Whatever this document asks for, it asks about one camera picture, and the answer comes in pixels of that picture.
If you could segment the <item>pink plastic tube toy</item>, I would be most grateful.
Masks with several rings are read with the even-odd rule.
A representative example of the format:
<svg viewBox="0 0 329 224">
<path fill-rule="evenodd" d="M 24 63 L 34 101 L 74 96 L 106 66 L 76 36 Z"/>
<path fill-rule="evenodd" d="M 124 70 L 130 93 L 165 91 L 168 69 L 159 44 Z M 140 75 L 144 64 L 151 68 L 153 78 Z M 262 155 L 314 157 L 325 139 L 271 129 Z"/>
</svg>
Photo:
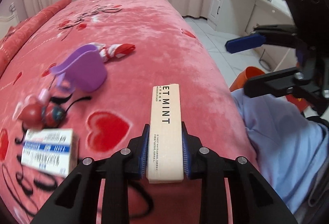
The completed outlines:
<svg viewBox="0 0 329 224">
<path fill-rule="evenodd" d="M 38 102 L 43 104 L 43 105 L 48 105 L 48 103 L 50 102 L 50 99 L 51 99 L 51 93 L 46 88 L 43 88 L 40 91 L 40 94 L 37 96 Z"/>
</svg>

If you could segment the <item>red bear-shaped bottle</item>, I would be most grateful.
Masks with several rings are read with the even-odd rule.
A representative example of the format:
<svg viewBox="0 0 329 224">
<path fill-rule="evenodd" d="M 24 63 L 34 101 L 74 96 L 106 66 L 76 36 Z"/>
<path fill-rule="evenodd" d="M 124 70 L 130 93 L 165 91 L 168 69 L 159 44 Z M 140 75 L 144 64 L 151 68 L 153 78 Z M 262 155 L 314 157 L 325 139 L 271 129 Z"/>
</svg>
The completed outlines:
<svg viewBox="0 0 329 224">
<path fill-rule="evenodd" d="M 66 118 L 67 112 L 59 105 L 29 104 L 23 108 L 18 119 L 26 129 L 57 128 Z"/>
</svg>

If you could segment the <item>folded red quilt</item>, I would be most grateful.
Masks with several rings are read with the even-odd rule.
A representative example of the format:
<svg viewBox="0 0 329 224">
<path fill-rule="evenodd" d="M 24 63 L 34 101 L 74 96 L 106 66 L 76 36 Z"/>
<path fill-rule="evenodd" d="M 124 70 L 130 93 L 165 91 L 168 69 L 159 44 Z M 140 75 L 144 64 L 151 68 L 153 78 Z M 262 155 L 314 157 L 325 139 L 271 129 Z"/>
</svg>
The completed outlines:
<svg viewBox="0 0 329 224">
<path fill-rule="evenodd" d="M 51 19 L 60 10 L 67 7 L 72 0 L 60 0 L 39 11 L 35 16 L 20 22 L 15 27 L 10 27 L 1 40 L 1 76 L 5 72 L 13 57 L 29 38 Z"/>
</svg>

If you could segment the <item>white carved headboard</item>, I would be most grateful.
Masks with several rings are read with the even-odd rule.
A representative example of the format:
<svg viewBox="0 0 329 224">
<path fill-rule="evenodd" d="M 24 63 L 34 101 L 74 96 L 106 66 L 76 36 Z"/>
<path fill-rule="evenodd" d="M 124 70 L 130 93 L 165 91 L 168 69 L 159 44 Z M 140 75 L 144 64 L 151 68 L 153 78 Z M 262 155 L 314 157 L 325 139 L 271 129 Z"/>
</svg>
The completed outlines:
<svg viewBox="0 0 329 224">
<path fill-rule="evenodd" d="M 10 27 L 15 27 L 19 23 L 17 10 L 14 2 L 11 3 L 8 10 L 11 15 L 0 17 L 0 39 L 3 39 L 6 36 Z"/>
</svg>

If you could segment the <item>red white sock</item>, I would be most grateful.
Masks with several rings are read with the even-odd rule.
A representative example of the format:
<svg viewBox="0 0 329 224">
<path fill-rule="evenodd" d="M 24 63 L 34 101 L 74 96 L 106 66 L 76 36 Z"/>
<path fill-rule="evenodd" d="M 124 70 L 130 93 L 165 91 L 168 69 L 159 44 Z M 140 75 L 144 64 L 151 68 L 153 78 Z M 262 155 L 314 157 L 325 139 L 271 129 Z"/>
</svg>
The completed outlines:
<svg viewBox="0 0 329 224">
<path fill-rule="evenodd" d="M 108 62 L 113 58 L 119 59 L 125 57 L 136 49 L 136 46 L 134 44 L 128 43 L 107 45 L 93 42 L 91 44 L 97 47 L 99 55 L 101 56 L 101 59 L 104 63 Z"/>
</svg>

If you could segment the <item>cream mint box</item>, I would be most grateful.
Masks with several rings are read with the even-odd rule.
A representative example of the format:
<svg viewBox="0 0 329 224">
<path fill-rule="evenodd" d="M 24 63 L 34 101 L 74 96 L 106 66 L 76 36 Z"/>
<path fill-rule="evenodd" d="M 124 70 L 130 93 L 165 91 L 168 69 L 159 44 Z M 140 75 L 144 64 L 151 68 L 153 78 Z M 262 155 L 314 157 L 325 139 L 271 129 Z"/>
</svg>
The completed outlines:
<svg viewBox="0 0 329 224">
<path fill-rule="evenodd" d="M 180 86 L 152 89 L 146 177 L 151 184 L 184 179 Z"/>
</svg>

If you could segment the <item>purple silicone cup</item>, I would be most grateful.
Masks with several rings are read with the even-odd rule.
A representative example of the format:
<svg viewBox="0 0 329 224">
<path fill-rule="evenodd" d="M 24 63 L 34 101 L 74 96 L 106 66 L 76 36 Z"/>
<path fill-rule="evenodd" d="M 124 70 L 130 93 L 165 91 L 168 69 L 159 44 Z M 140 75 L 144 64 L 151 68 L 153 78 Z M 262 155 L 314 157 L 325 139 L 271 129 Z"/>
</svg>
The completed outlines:
<svg viewBox="0 0 329 224">
<path fill-rule="evenodd" d="M 107 70 L 93 44 L 76 49 L 61 64 L 50 68 L 56 79 L 56 86 L 63 91 L 73 93 L 76 89 L 91 93 L 101 87 L 107 79 Z"/>
</svg>

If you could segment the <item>blue white medicine box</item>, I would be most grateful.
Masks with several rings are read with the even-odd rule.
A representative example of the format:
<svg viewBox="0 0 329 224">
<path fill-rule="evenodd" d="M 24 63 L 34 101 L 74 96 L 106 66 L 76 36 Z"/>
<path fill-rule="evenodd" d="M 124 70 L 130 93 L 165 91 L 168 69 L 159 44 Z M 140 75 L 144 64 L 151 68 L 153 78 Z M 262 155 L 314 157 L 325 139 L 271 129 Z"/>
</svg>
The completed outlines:
<svg viewBox="0 0 329 224">
<path fill-rule="evenodd" d="M 29 129 L 23 141 L 21 164 L 67 177 L 78 163 L 79 139 L 72 129 Z"/>
</svg>

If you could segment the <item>light blue clothed lap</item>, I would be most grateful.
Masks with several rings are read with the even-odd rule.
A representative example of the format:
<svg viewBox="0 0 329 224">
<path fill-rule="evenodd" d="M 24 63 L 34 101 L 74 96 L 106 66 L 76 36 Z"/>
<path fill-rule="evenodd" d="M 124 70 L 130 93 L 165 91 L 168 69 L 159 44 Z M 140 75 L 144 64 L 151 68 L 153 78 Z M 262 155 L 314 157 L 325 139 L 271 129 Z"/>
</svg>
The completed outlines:
<svg viewBox="0 0 329 224">
<path fill-rule="evenodd" d="M 296 213 L 328 157 L 328 127 L 305 118 L 284 98 L 232 92 L 256 151 L 260 173 Z"/>
</svg>

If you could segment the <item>white desk with shelves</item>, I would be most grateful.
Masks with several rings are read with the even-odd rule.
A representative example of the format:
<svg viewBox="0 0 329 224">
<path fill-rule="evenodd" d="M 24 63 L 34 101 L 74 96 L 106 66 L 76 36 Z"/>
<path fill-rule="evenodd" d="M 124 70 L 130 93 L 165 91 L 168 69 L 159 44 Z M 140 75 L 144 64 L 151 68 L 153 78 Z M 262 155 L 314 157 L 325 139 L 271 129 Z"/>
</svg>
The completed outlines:
<svg viewBox="0 0 329 224">
<path fill-rule="evenodd" d="M 293 24 L 284 0 L 211 0 L 207 23 L 215 31 L 250 34 L 255 27 Z"/>
</svg>

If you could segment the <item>orange trash bin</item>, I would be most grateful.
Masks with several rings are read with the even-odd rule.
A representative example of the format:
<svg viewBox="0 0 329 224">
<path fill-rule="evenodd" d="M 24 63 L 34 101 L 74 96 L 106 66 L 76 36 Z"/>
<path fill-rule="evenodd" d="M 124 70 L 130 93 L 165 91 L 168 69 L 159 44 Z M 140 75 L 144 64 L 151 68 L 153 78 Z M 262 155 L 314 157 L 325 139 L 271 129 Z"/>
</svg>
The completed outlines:
<svg viewBox="0 0 329 224">
<path fill-rule="evenodd" d="M 265 74 L 265 72 L 257 67 L 247 67 L 236 77 L 229 89 L 231 92 L 238 89 L 242 89 L 248 79 L 263 74 Z"/>
</svg>

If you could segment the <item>red gift bag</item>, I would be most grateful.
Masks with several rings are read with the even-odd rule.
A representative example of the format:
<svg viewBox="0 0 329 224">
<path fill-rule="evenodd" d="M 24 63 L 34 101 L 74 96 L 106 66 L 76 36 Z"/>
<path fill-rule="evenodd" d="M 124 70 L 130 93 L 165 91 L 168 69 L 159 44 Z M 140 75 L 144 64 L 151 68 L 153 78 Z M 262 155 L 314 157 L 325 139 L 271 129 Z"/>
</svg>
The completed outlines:
<svg viewBox="0 0 329 224">
<path fill-rule="evenodd" d="M 295 98 L 293 95 L 289 94 L 285 96 L 287 101 L 294 104 L 300 112 L 304 112 L 308 107 L 309 103 L 302 98 Z"/>
</svg>

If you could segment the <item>pink heart-print bed blanket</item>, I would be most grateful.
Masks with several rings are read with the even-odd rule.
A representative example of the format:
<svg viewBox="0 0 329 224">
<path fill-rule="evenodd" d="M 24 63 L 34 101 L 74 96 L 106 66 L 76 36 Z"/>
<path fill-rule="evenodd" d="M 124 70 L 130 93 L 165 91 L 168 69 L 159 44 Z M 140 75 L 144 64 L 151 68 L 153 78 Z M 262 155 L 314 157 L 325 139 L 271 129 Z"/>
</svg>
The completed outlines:
<svg viewBox="0 0 329 224">
<path fill-rule="evenodd" d="M 103 159 L 126 147 L 150 120 L 152 88 L 178 84 L 188 132 L 220 156 L 255 163 L 221 71 L 167 0 L 72 1 L 29 38 L 1 76 L 1 199 L 18 223 L 29 223 L 62 180 L 20 165 L 17 115 L 43 88 L 61 96 L 50 68 L 93 42 L 136 49 L 105 63 L 107 79 L 90 101 L 81 101 L 84 93 L 76 90 L 65 104 L 63 126 L 78 136 L 80 158 Z"/>
</svg>

